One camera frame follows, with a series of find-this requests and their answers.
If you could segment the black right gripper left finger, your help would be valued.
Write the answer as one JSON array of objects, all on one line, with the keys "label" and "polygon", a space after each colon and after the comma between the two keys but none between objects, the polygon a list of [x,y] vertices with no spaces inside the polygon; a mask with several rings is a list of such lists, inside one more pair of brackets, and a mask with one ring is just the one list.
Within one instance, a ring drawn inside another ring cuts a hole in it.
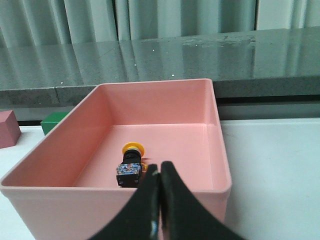
[{"label": "black right gripper left finger", "polygon": [[138,188],[119,213],[91,240],[157,240],[159,238],[160,174],[150,164]]}]

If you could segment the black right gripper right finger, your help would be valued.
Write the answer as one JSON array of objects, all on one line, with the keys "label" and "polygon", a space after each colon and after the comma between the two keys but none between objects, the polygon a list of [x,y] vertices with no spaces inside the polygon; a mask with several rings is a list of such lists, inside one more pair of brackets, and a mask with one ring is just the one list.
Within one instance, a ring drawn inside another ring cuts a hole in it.
[{"label": "black right gripper right finger", "polygon": [[159,203],[165,240],[243,239],[204,208],[171,161],[161,164]]}]

